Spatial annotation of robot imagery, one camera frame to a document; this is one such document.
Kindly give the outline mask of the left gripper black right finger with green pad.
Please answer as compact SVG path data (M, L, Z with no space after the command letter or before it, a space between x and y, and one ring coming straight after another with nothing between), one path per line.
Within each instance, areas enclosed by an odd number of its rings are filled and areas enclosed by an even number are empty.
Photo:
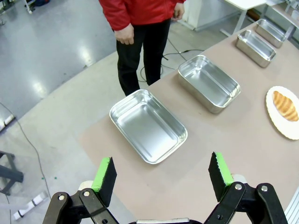
M286 224L287 219L274 187L269 183L255 188L235 180L219 152L213 152L209 175L218 204L206 224L228 224L235 213L246 213L253 224Z

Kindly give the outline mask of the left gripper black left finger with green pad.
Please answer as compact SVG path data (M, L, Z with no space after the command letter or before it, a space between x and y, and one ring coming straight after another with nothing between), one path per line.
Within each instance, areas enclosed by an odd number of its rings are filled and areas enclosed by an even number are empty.
M45 214L44 224L79 224L90 218L95 224L116 224L109 211L117 172L111 157L103 158L91 187L84 187L74 195L55 193Z

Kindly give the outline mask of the person's right hand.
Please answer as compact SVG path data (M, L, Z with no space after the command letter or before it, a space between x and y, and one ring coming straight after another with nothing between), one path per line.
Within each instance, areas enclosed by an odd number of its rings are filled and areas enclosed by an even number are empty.
M131 24L128 24L122 30L114 31L114 35L116 40L122 44L126 44L126 45L134 44L134 28Z

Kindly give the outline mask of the person's left hand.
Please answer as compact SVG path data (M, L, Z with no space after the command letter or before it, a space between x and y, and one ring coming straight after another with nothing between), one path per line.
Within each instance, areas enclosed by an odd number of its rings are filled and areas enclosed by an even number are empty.
M174 8L172 20L173 21L179 21L182 19L185 12L184 4L183 3L177 3Z

